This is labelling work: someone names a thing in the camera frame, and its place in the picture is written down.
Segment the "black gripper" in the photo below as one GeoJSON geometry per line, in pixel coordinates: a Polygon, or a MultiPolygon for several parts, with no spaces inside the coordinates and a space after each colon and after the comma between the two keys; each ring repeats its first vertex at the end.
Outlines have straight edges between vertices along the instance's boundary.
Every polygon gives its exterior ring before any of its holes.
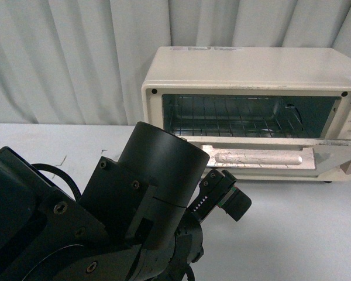
{"type": "Polygon", "coordinates": [[[212,169],[200,182],[196,199],[187,208],[199,223],[218,206],[238,222],[251,207],[251,199],[236,186],[237,178],[227,170],[212,169]]]}

